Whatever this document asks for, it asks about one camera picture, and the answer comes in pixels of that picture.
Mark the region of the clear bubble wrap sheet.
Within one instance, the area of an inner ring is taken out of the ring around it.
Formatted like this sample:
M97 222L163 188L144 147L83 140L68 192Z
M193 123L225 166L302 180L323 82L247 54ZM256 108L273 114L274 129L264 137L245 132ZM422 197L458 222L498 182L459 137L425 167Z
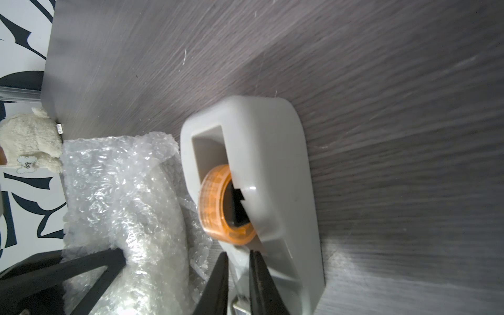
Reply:
M209 278L210 238L163 132L68 140L65 261L120 249L125 267L93 314L191 314Z

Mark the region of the grey tape dispenser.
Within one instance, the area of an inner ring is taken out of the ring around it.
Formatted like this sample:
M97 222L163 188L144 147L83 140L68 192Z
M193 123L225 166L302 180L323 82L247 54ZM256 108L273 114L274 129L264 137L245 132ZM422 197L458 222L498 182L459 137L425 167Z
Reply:
M181 129L181 161L199 210L231 180L249 218L245 239L212 210L208 227L236 277L248 277L249 251L261 252L291 314L312 314L325 279L303 126L283 98L233 96L192 116Z

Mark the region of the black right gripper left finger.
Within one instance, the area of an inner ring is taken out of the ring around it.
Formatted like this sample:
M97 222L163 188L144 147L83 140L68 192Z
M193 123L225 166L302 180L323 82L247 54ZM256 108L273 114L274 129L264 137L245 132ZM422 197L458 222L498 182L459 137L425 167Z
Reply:
M193 315L227 315L228 255L222 252L212 270Z

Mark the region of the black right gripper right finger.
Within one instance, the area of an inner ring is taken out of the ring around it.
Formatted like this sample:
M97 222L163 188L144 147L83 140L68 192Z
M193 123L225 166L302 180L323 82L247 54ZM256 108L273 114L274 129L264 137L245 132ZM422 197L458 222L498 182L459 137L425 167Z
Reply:
M259 251L249 254L249 293L252 315L289 315Z

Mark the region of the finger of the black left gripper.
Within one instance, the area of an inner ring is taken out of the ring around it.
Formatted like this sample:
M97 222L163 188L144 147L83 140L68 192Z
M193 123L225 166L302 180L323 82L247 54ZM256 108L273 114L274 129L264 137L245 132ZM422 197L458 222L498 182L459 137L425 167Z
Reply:
M35 254L1 273L1 314L64 314L63 283L101 267L105 271L72 314L89 314L126 265L121 249L62 262L62 251Z

